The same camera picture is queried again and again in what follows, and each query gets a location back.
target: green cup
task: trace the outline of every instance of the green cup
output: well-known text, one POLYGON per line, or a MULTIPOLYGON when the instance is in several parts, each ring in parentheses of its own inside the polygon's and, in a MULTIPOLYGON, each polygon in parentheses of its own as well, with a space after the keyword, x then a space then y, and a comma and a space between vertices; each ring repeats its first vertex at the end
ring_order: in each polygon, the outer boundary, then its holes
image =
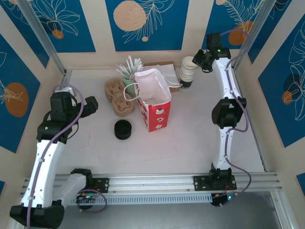
MULTIPOLYGON (((122 78, 123 78, 125 86, 128 86, 128 85, 134 83, 134 80, 126 80, 124 77, 122 77, 122 78)), ((126 93, 129 94, 132 98, 135 98, 134 85, 127 87, 126 93)))

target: white floor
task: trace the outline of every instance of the white floor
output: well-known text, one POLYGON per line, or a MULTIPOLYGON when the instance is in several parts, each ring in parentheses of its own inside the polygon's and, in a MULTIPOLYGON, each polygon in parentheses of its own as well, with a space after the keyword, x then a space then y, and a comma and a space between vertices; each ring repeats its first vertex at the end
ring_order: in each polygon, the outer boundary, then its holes
MULTIPOLYGON (((198 69, 188 90, 172 93, 168 126, 149 133, 139 108, 125 117, 132 124, 127 140, 114 136, 114 124, 121 118, 113 111, 104 93, 104 82, 117 77, 114 69, 73 70, 70 84, 84 97, 95 96, 99 109, 79 121, 78 133, 68 140, 57 174, 69 174, 74 168, 89 168, 94 174, 205 173, 217 152, 217 126, 211 112, 220 100, 213 73, 198 69)), ((244 117, 237 127, 243 128, 244 117)), ((231 162, 249 172, 264 168, 252 130, 233 136, 231 162)))

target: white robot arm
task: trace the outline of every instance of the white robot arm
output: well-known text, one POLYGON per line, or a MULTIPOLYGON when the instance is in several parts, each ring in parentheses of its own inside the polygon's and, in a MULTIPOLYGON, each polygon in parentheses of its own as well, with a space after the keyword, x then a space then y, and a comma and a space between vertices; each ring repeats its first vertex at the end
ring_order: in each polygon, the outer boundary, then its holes
POLYGON ((230 50, 222 47, 221 35, 219 33, 208 34, 206 47, 206 52, 198 51, 193 58, 193 63, 200 66, 204 73, 214 71, 221 88, 221 100, 212 110, 212 122, 219 127, 219 148, 209 175, 194 176, 195 190, 225 190, 227 186, 236 190, 234 176, 232 176, 227 160, 230 161, 234 128, 243 115, 243 110, 236 100, 238 99, 244 108, 247 102, 240 96, 235 86, 233 69, 230 64, 230 50))
MULTIPOLYGON (((229 63, 229 61, 230 61, 230 59, 228 59, 228 58, 219 58, 219 60, 214 60, 212 67, 213 67, 213 71, 215 72, 215 74, 217 76, 218 84, 220 85, 220 88, 221 88, 221 97, 228 98, 228 99, 234 99, 234 97, 232 96, 232 92, 230 92, 230 86, 229 86, 228 78, 226 75, 226 67, 227 67, 227 64, 229 63)), ((233 77, 231 65, 228 68, 229 68, 230 81, 232 84, 234 94, 236 95, 236 97, 240 97, 240 94, 237 91, 237 88, 235 86, 235 80, 233 77)), ((213 165, 215 168, 219 168, 221 170, 226 170, 226 169, 230 168, 230 165, 226 162, 226 160, 224 158, 224 147, 225 147, 225 138, 227 135, 227 131, 231 128, 232 128, 231 126, 223 127, 223 129, 219 128, 219 150, 218 150, 217 155, 214 157, 213 165)), ((233 133, 234 133, 234 130, 231 130, 229 140, 228 140, 228 147, 227 147, 228 160, 230 160, 231 142, 232 142, 232 138, 233 138, 233 133)))
POLYGON ((72 127, 68 128, 68 125, 76 118, 87 117, 98 109, 96 99, 91 96, 85 99, 87 104, 83 107, 82 113, 79 114, 81 104, 77 104, 72 94, 71 88, 53 93, 50 99, 51 110, 45 115, 42 124, 38 127, 37 153, 29 185, 20 205, 10 209, 10 216, 24 226, 29 221, 32 227, 58 228, 68 203, 80 190, 91 189, 93 186, 92 173, 89 169, 75 169, 60 188, 53 190, 57 165, 67 144, 68 135, 72 132, 72 127), (59 135, 60 131, 65 128, 68 129, 59 135), (50 144, 51 139, 56 136, 58 137, 50 144), (42 159, 42 154, 48 144, 50 147, 42 159), (27 218, 28 208, 31 208, 30 220, 27 218))

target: paper cup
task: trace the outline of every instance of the paper cup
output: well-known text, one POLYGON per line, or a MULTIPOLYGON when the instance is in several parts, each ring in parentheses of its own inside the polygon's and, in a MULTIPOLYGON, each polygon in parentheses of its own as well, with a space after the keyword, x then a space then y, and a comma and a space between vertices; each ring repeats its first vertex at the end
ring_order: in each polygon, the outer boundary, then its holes
POLYGON ((184 66, 182 65, 181 70, 183 70, 184 72, 187 72, 187 73, 195 73, 197 69, 189 70, 189 69, 184 68, 184 66))
POLYGON ((195 77, 195 75, 185 75, 185 74, 183 74, 183 72, 180 72, 180 77, 182 77, 184 79, 193 79, 195 77))
POLYGON ((192 62, 193 58, 194 57, 192 56, 184 57, 184 59, 182 60, 182 65, 188 70, 196 69, 197 65, 192 62))
POLYGON ((193 81, 184 81, 183 79, 180 79, 180 83, 182 84, 181 88, 184 90, 187 90, 190 88, 190 86, 192 85, 193 81))
POLYGON ((181 69, 181 72, 183 73, 183 75, 185 76, 193 76, 196 74, 196 72, 188 72, 188 71, 185 71, 183 69, 181 69))
POLYGON ((182 80, 185 81, 185 82, 190 82, 190 81, 193 81, 193 80, 194 80, 194 78, 187 79, 187 78, 184 78, 184 77, 180 77, 180 79, 182 79, 182 80))

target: cardboard cup holder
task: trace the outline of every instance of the cardboard cup holder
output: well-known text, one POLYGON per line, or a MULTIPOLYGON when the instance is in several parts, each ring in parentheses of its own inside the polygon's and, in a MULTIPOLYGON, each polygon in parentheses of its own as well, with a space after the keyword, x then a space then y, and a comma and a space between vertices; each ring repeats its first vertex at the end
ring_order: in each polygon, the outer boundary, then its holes
POLYGON ((112 102, 113 95, 122 92, 125 84, 121 78, 113 78, 105 82, 105 94, 109 102, 112 102))
MULTIPOLYGON (((125 96, 127 99, 132 99, 129 94, 125 94, 125 96)), ((114 112, 119 117, 126 117, 134 111, 133 101, 125 100, 123 92, 118 92, 113 96, 112 106, 114 108, 114 112)))
MULTIPOLYGON (((134 111, 133 101, 125 100, 123 96, 124 88, 125 84, 121 78, 108 80, 104 84, 106 97, 119 117, 126 117, 134 111)), ((132 99, 129 94, 125 93, 125 95, 127 99, 132 99)))

